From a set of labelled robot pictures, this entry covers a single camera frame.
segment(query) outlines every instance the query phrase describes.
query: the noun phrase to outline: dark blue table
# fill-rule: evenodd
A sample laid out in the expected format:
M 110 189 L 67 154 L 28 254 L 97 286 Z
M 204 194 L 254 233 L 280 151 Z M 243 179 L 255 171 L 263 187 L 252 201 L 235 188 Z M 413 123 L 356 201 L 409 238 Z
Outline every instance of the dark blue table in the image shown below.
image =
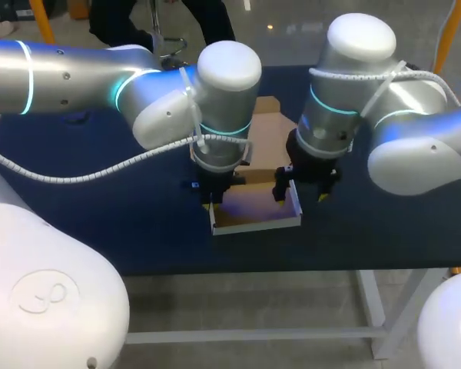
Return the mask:
M 297 121 L 307 66 L 264 69 L 261 95 L 274 95 Z M 382 192 L 366 171 L 370 133 L 342 159 L 343 181 L 326 202 L 299 185 L 303 226 L 212 237 L 196 194 L 187 148 L 86 184 L 58 186 L 1 168 L 40 216 L 102 253 L 123 274 L 357 270 L 461 266 L 461 181 L 414 198 Z M 84 125 L 58 115 L 3 116 L 0 152 L 44 175 L 75 176 L 141 152 L 115 111 Z

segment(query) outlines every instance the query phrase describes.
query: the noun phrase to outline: gray floor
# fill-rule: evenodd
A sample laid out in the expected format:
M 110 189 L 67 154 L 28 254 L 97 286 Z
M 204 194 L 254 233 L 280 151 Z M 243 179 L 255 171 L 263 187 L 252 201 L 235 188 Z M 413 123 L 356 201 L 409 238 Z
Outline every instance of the gray floor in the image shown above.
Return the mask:
M 388 22 L 398 36 L 401 58 L 428 68 L 438 27 L 450 0 L 227 0 L 239 41 L 254 48 L 265 65 L 311 64 L 329 23 L 344 12 L 366 12 Z M 142 2 L 132 16 L 150 28 Z M 195 62 L 204 47 L 197 23 L 182 4 L 162 5 L 167 36 L 185 37 L 182 58 Z M 67 15 L 52 21 L 57 43 L 100 48 L 87 22 Z M 33 22 L 23 22 L 12 38 L 41 41 Z M 461 27 L 443 76 L 461 99 Z M 383 300 L 396 299 L 407 271 L 377 274 Z M 303 327 L 365 324 L 353 274 L 304 272 L 129 278 L 131 331 L 211 328 Z M 421 368 L 414 334 L 396 358 L 374 362 L 367 341 L 282 341 L 138 345 L 124 349 L 121 369 L 221 368 Z

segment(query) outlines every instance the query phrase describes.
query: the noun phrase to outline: person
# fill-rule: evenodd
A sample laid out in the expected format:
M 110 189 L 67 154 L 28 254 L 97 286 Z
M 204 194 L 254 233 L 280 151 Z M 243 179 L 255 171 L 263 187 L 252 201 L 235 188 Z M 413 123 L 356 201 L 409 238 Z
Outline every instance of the person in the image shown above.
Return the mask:
M 130 20 L 137 0 L 92 0 L 90 32 L 111 47 L 136 44 L 154 52 L 155 35 L 137 29 Z M 221 0 L 182 0 L 201 27 L 207 45 L 235 41 L 231 20 Z

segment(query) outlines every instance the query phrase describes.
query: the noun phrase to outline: cardboard flap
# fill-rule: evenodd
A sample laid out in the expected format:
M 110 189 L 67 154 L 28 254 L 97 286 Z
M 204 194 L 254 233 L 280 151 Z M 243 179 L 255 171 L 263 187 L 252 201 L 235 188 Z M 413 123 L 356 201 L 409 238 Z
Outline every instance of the cardboard flap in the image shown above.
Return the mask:
M 238 172 L 250 170 L 275 170 L 290 164 L 285 148 L 287 137 L 296 124 L 281 113 L 253 115 L 249 139 L 253 142 L 250 166 L 237 167 Z
M 253 114 L 280 113 L 280 102 L 274 96 L 262 96 L 256 99 Z

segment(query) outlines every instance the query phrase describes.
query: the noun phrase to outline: metal table frame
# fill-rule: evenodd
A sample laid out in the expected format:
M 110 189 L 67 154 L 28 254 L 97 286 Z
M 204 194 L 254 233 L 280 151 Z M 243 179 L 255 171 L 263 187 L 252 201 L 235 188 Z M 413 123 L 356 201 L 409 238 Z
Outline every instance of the metal table frame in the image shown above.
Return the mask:
M 367 327 L 141 332 L 129 333 L 126 344 L 372 338 L 374 359 L 389 359 L 447 271 L 448 268 L 413 270 L 388 315 L 384 313 L 374 271 L 357 271 Z

